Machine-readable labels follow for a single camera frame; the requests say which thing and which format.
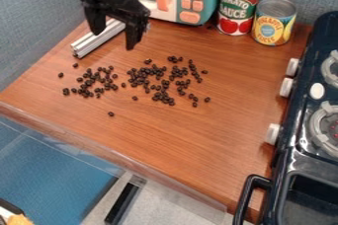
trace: toy kitchen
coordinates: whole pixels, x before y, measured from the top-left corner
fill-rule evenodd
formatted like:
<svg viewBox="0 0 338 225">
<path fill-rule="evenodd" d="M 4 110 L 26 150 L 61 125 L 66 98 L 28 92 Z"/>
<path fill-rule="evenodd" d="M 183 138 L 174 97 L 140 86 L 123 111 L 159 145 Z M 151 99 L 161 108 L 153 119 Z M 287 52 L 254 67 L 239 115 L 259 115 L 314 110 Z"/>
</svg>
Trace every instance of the toy kitchen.
<svg viewBox="0 0 338 225">
<path fill-rule="evenodd" d="M 266 192 L 257 224 L 338 224 L 338 12 L 319 17 L 303 57 L 290 60 L 280 95 L 289 98 L 276 145 L 273 176 L 248 177 L 233 221 L 243 224 L 255 188 Z"/>
</svg>

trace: microwave buttons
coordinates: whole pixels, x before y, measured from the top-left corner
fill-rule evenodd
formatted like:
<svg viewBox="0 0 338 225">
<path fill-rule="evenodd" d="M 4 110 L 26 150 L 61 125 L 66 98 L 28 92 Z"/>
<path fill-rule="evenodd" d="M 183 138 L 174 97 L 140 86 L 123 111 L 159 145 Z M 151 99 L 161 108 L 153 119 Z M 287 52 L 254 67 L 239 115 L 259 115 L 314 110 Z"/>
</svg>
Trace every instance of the microwave buttons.
<svg viewBox="0 0 338 225">
<path fill-rule="evenodd" d="M 197 13 L 183 11 L 180 14 L 180 19 L 186 23 L 196 24 L 200 21 L 201 16 Z"/>
<path fill-rule="evenodd" d="M 192 8 L 192 1 L 191 0 L 181 0 L 181 6 L 184 9 L 191 9 Z"/>
<path fill-rule="evenodd" d="M 195 0 L 193 2 L 193 10 L 196 12 L 202 12 L 204 8 L 203 2 L 199 0 Z"/>
</svg>

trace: white knob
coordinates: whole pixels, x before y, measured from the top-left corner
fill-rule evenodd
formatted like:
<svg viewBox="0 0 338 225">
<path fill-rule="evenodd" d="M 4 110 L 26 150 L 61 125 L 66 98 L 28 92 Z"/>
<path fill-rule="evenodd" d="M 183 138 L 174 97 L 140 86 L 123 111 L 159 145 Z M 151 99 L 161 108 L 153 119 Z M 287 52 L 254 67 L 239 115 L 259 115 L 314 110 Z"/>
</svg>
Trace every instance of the white knob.
<svg viewBox="0 0 338 225">
<path fill-rule="evenodd" d="M 265 142 L 275 145 L 277 141 L 278 134 L 280 133 L 281 126 L 279 124 L 271 123 L 268 128 L 267 136 Z"/>
<path fill-rule="evenodd" d="M 294 80 L 291 78 L 284 78 L 281 90 L 280 90 L 280 96 L 288 98 L 290 95 L 290 92 L 293 88 L 293 82 Z"/>
<path fill-rule="evenodd" d="M 288 64 L 287 72 L 286 72 L 287 76 L 295 77 L 296 70 L 298 69 L 298 65 L 299 65 L 299 60 L 296 58 L 291 58 Z"/>
<path fill-rule="evenodd" d="M 325 88 L 320 83 L 314 83 L 310 89 L 310 96 L 315 99 L 321 99 L 325 94 Z"/>
</svg>

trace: black handle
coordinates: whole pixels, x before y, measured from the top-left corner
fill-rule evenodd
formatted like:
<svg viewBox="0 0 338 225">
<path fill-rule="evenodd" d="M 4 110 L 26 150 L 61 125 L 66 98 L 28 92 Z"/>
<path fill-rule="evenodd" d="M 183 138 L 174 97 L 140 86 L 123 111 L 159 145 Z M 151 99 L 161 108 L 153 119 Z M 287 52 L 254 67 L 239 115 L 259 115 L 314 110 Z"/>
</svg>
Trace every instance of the black handle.
<svg viewBox="0 0 338 225">
<path fill-rule="evenodd" d="M 232 225 L 242 225 L 245 219 L 252 192 L 255 188 L 267 190 L 271 187 L 271 180 L 258 175 L 250 175 L 244 184 L 242 194 L 240 195 L 236 213 L 233 217 Z"/>
</svg>

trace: wooden countertop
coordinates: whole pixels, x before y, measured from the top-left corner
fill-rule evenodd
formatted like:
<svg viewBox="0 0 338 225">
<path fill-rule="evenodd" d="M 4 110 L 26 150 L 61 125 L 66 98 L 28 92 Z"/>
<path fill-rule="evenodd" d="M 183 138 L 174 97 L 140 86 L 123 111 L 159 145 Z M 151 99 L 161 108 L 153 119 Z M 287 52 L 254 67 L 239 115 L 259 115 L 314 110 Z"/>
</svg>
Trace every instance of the wooden countertop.
<svg viewBox="0 0 338 225">
<path fill-rule="evenodd" d="M 172 178 L 233 213 L 246 177 L 270 176 L 274 148 L 264 144 L 265 133 L 269 123 L 281 120 L 287 101 L 278 96 L 280 85 L 289 59 L 301 56 L 310 30 L 297 25 L 289 43 L 269 47 L 251 36 L 152 20 L 135 50 L 126 51 L 122 34 L 79 60 L 69 45 L 88 33 L 84 23 L 1 93 L 0 113 L 147 177 Z M 153 102 L 140 87 L 119 88 L 101 99 L 62 95 L 64 87 L 78 85 L 76 78 L 89 67 L 114 65 L 120 85 L 126 72 L 144 66 L 146 58 L 171 68 L 169 55 L 184 56 L 180 66 L 192 58 L 200 70 L 209 71 L 202 84 L 191 77 L 188 92 L 200 99 L 209 96 L 210 103 L 193 108 L 173 84 L 175 107 Z M 116 116 L 108 117 L 109 111 Z M 249 219 L 257 216 L 260 202 L 256 195 Z"/>
</svg>

